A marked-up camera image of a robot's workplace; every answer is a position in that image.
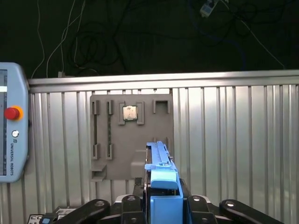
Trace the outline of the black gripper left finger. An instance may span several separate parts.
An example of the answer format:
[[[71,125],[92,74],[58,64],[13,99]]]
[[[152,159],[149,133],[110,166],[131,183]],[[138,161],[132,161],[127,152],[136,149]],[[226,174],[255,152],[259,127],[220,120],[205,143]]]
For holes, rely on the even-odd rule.
[[[143,224],[143,179],[135,178],[133,194],[111,205],[104,199],[91,200],[63,217],[64,224]]]

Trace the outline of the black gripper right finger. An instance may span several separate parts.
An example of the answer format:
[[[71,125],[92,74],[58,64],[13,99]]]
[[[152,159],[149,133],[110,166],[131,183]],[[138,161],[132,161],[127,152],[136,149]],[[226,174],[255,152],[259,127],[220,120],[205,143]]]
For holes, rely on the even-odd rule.
[[[183,223],[185,224],[280,224],[280,221],[235,199],[214,205],[206,196],[192,195],[183,179]]]

